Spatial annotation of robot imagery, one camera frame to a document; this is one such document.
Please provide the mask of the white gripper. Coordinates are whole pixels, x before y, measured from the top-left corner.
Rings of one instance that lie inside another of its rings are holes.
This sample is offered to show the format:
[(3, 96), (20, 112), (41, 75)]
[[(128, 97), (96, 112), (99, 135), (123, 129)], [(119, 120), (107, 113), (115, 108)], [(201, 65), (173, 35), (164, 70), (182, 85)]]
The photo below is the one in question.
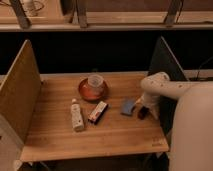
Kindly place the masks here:
[(143, 93), (140, 98), (138, 98), (135, 102), (136, 105), (140, 105), (142, 107), (146, 107), (149, 109), (149, 113), (158, 120), (159, 119), (159, 95), (154, 95), (150, 93)]

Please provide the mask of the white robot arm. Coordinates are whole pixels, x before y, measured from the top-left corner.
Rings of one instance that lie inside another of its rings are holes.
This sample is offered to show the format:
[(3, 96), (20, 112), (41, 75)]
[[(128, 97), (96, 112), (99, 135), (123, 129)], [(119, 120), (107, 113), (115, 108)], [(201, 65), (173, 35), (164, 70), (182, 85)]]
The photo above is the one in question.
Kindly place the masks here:
[(213, 171), (213, 81), (171, 81), (165, 72), (140, 82), (143, 107), (159, 118), (160, 96), (177, 101), (169, 171)]

